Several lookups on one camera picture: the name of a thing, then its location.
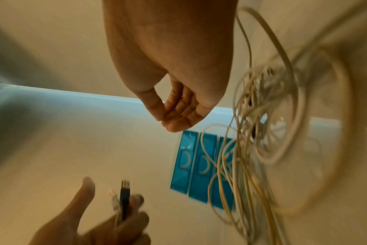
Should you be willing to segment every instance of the black usb connector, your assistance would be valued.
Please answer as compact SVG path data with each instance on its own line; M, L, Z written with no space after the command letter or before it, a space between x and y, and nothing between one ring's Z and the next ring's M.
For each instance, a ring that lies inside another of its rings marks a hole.
M120 208L122 211L122 221L127 218L128 206L130 204L130 182L123 180L120 189Z

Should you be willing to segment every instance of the cable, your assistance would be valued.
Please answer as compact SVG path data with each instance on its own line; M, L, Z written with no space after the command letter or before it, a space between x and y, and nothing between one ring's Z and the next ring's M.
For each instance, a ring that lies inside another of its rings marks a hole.
M290 59L260 14L249 7L241 8L241 11L250 14L261 25L278 52L277 55L264 64L255 67L252 67L251 46L247 34L239 17L236 16L237 23L243 32L248 46L249 70L235 88L232 103L233 118L229 126L211 125L203 131L205 133L215 126L226 128L226 134L223 142L221 142L221 150L217 161L214 161L205 150L203 143L204 134L201 135L200 142L206 157L217 169L216 174L210 180L208 199L211 200L211 188L215 179L218 178L220 198L225 217L219 214L212 203L209 202L211 208L225 224L234 226L237 232L247 240L248 244L254 243L260 234L257 217L258 211L261 210L265 215L270 243L281 245L282 239L278 228L278 217L300 214L315 203L339 175L339 170L346 160L346 152L352 146L352 137L355 133L353 84L351 74L344 62L328 47L319 42L333 30L365 9L367 9L367 0L350 8L324 27L317 35L313 36L305 45L292 47L291 49L298 48L299 51L294 58ZM264 182L260 171L257 170L255 159L264 166L277 164L297 137L304 120L306 78L310 74L310 67L308 64L306 69L300 70L296 65L301 58L306 57L311 62L311 57L316 55L323 56L335 73L339 87L338 91L341 93L342 133L337 152L334 155L333 164L323 176L322 181L313 187L308 192L307 197L301 202L293 207L281 207L273 199L268 183ZM282 60L284 66L269 67L269 64L278 58ZM280 144L280 146L274 152L268 152L266 145L271 147L271 134L273 134L273 132L267 132L268 130L271 131L271 114L280 102L287 98L291 98L289 103L292 111L290 123L286 124L286 134L282 141L275 137L276 144ZM264 115L267 116L267 119L261 121ZM236 123L236 128L232 127L233 121ZM237 137L235 140L226 143L230 130L235 131ZM227 168L227 158L230 152L232 152L232 173ZM234 195L237 218L234 217L234 213L227 204L223 189L223 182L225 181L228 182Z

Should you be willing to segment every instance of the cord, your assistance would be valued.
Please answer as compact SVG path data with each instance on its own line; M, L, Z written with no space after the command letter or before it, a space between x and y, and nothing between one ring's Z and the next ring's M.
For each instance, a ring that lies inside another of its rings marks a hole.
M212 176L209 183L208 199L211 200L211 188L215 179L218 178L220 198L225 217L218 213L211 202L209 202L210 206L221 221L234 226L237 232L247 240L248 244L255 242L258 237L259 228L257 217L258 211L262 210L265 215L271 244L281 245L282 239L278 228L278 217L300 214L313 205L329 189L330 184L336 179L340 168L346 160L346 152L351 147L351 139L355 133L354 94L351 75L344 62L327 46L319 42L326 35L365 9L367 9L367 0L361 1L359 4L350 8L339 18L324 27L317 35L313 36L305 45L292 47L291 49L298 48L299 51L294 58L289 59L287 52L260 14L249 7L241 8L240 11L250 14L261 25L278 52L277 55L264 64L255 67L252 67L251 46L247 34L239 17L236 16L248 46L249 70L235 88L232 103L233 118L229 126L211 125L203 131L205 133L212 127L226 128L226 134L221 143L221 150L217 161L214 161L205 150L203 143L204 134L201 135L200 142L206 157L217 169L216 174ZM311 61L311 57L316 55L323 56L335 73L339 86L338 91L341 93L342 133L333 164L323 176L322 181L313 187L308 196L301 202L293 207L281 207L274 201L268 184L263 181L260 172L256 170L257 165L254 160L256 158L264 166L277 164L287 153L293 140L297 137L304 120L304 111L306 108L306 77L309 75L309 66L302 71L296 64L303 57ZM282 60L284 66L277 66L275 68L268 67L270 63L278 58ZM267 133L270 128L269 119L279 103L287 98L291 99L291 125L287 125L284 139L281 142L278 139L276 140L276 143L281 143L276 151L268 152L265 149L266 146L271 147L272 145L271 133ZM267 120L261 122L264 115L267 115ZM236 128L232 127L233 121L236 123ZM236 132L237 137L235 140L226 143L230 130ZM235 143L235 146L231 150L232 173L230 173L227 169L228 163L226 159L230 154L228 149L230 149L233 143ZM223 182L225 181L228 182L234 195L235 214L227 204L223 189Z

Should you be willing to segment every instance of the wire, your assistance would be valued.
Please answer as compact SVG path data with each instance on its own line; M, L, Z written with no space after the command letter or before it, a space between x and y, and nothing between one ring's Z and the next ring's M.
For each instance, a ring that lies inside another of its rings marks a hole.
M297 48L299 51L294 58L290 59L276 38L276 35L260 14L249 7L241 8L240 11L250 14L261 25L278 52L277 55L271 57L264 64L255 67L252 67L252 52L247 34L239 17L236 16L238 25L248 46L249 70L235 88L232 103L233 118L229 126L211 125L204 130L205 133L211 127L226 128L226 134L221 143L221 150L217 161L213 160L205 150L203 143L204 134L201 135L200 142L206 157L217 169L216 174L212 176L209 183L208 199L211 200L211 188L215 179L218 178L220 198L225 217L218 213L211 202L209 202L210 206L225 224L234 226L237 232L246 239L248 244L254 243L260 234L257 219L259 212L263 212L270 243L281 245L282 239L278 228L278 217L300 214L313 205L329 189L330 184L338 177L339 170L346 161L346 152L351 148L352 137L355 134L354 94L351 74L344 62L330 48L319 42L333 30L365 9L367 9L367 0L350 8L343 15L324 27L317 35L313 36L305 45L292 47L291 49ZM311 68L309 67L310 64L308 64L304 70L300 70L296 64L303 57L306 57L311 62L311 58L316 55L323 56L335 73L339 86L338 91L341 93L342 133L337 152L334 155L333 164L323 176L322 181L313 187L308 192L307 197L296 205L282 207L273 199L268 183L264 182L261 172L257 170L255 159L264 166L279 163L292 145L293 140L298 136L305 117L306 77L310 74ZM269 64L278 58L282 60L283 66L269 67ZM284 139L279 141L278 137L271 132L270 118L272 112L280 102L288 98L291 98L289 105L292 116L290 123L286 124ZM267 116L267 119L262 122L261 120L264 115ZM235 140L226 143L230 130L235 131L237 137ZM276 143L280 144L275 151L268 151L266 149L266 147L272 147L271 135L275 137ZM227 163L227 158L231 152L232 173L228 170L229 163ZM234 195L237 218L234 217L235 214L230 210L225 197L223 188L223 182L225 181L228 182Z

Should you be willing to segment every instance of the person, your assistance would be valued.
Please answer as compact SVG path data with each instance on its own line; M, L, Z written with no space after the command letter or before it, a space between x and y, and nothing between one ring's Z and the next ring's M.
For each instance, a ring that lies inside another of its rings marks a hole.
M104 25L112 61L124 84L170 132L186 130L217 105L228 85L233 56L237 0L103 0ZM154 87L167 75L165 103ZM84 235L80 219L94 197L85 178L70 204L41 227L30 245L149 245L149 217L131 196L130 214L115 217Z

